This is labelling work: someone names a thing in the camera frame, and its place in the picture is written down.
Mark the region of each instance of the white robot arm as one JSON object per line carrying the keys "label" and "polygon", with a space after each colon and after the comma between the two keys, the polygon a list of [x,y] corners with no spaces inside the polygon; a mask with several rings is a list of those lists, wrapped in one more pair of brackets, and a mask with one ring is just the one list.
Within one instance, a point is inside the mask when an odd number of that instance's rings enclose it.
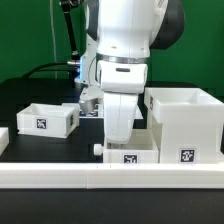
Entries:
{"label": "white robot arm", "polygon": [[[104,95],[107,143],[128,143],[138,94],[144,91],[147,79],[149,48],[165,49],[183,32],[183,13],[177,13],[180,9],[177,3],[179,0],[87,1],[90,12],[87,31],[99,42],[96,81]],[[178,15],[180,27],[172,24]],[[167,23],[166,16],[171,18],[170,32],[163,26]]]}

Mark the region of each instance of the white box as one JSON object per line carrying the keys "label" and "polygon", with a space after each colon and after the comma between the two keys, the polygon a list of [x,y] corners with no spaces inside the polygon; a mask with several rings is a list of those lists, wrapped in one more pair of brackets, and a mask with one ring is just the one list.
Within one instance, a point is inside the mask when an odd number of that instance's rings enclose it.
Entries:
{"label": "white box", "polygon": [[128,144],[119,146],[116,149],[104,148],[104,163],[158,163],[159,151],[151,130],[134,129]]}
{"label": "white box", "polygon": [[79,107],[31,104],[17,114],[19,134],[66,138],[79,126]]}
{"label": "white box", "polygon": [[148,128],[160,163],[216,163],[224,104],[198,88],[146,88]]}
{"label": "white box", "polygon": [[8,128],[0,128],[0,155],[9,144],[9,132]]}

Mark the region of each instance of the green wall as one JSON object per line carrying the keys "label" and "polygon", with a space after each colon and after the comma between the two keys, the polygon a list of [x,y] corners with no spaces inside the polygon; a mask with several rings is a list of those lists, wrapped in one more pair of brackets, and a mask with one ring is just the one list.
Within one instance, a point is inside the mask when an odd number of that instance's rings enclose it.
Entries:
{"label": "green wall", "polygon": [[[58,61],[70,58],[69,42],[62,11],[54,0]],[[150,80],[190,82],[217,97],[224,96],[224,1],[182,0],[185,31],[166,51],[151,52]],[[0,82],[20,77],[35,66],[53,62],[50,0],[0,1]],[[81,30],[80,10],[72,17]],[[85,41],[76,35],[83,53]]]}

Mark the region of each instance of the black table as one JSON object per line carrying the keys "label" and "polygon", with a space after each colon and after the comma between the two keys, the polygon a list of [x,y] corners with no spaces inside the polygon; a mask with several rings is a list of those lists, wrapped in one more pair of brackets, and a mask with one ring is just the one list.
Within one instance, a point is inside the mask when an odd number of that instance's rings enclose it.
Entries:
{"label": "black table", "polygon": [[[147,85],[186,87],[183,83]],[[0,84],[0,127],[9,127],[10,134],[0,162],[102,162],[92,151],[93,144],[103,143],[102,119],[81,119],[67,139],[18,135],[17,112],[30,103],[78,102],[82,87],[51,79],[9,79]],[[4,224],[223,224],[223,207],[224,190],[217,189],[0,190],[0,223]]]}

